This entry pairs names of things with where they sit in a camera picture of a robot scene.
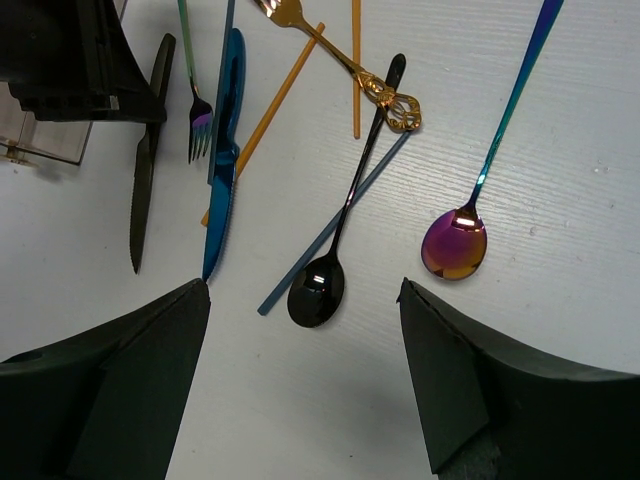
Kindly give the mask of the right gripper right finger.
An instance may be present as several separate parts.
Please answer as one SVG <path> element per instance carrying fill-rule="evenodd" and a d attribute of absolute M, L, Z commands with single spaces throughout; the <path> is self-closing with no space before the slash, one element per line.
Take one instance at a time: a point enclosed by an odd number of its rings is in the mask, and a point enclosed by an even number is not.
<path fill-rule="evenodd" d="M 398 303 L 436 477 L 638 477 L 637 375 L 533 348 L 411 280 Z"/>

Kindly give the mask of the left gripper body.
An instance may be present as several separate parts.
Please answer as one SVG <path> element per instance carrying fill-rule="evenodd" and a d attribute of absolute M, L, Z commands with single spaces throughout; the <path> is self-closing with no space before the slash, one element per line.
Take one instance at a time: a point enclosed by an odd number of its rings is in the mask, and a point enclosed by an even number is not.
<path fill-rule="evenodd" d="M 111 1 L 2 2 L 1 80 L 39 121 L 167 119 L 167 45 L 144 76 Z"/>

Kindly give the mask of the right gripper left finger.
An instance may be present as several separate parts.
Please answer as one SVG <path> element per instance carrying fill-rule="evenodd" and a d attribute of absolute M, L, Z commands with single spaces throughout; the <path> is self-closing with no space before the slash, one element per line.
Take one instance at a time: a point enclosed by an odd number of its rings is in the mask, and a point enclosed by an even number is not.
<path fill-rule="evenodd" d="M 163 479 L 210 311 L 194 279 L 1 364 L 4 479 Z"/>

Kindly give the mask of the black knife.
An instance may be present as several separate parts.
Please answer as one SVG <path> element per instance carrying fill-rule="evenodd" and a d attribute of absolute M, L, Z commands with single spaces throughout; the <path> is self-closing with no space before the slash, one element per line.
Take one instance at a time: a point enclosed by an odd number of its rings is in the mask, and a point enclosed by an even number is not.
<path fill-rule="evenodd" d="M 165 107 L 175 48 L 176 38 L 166 33 L 159 46 L 150 79 L 150 88 L 161 107 Z M 147 123 L 145 133 L 137 145 L 129 225 L 129 253 L 135 274 L 141 268 L 155 159 L 164 122 L 165 120 Z"/>

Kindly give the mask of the rainbow spoon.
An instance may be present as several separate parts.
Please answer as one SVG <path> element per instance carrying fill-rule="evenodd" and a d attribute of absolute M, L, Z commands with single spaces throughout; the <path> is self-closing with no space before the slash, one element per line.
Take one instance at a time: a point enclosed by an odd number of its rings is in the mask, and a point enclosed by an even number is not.
<path fill-rule="evenodd" d="M 561 0 L 545 0 L 541 5 L 518 75 L 469 199 L 462 206 L 441 214 L 424 235 L 421 260 L 425 268 L 438 278 L 464 280 L 479 269 L 485 258 L 488 235 L 476 204 L 518 101 L 562 6 Z"/>

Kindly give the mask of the blue knife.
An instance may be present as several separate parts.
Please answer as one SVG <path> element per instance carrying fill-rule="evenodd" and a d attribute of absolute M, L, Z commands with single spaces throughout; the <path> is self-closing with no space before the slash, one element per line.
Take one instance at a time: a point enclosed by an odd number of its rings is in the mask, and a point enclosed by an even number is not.
<path fill-rule="evenodd" d="M 226 237 L 236 179 L 236 161 L 240 154 L 235 132 L 244 95 L 246 47 L 244 37 L 238 28 L 230 30 L 227 47 L 221 81 L 222 109 L 213 156 L 212 190 L 203 258 L 204 281 L 213 273 Z"/>

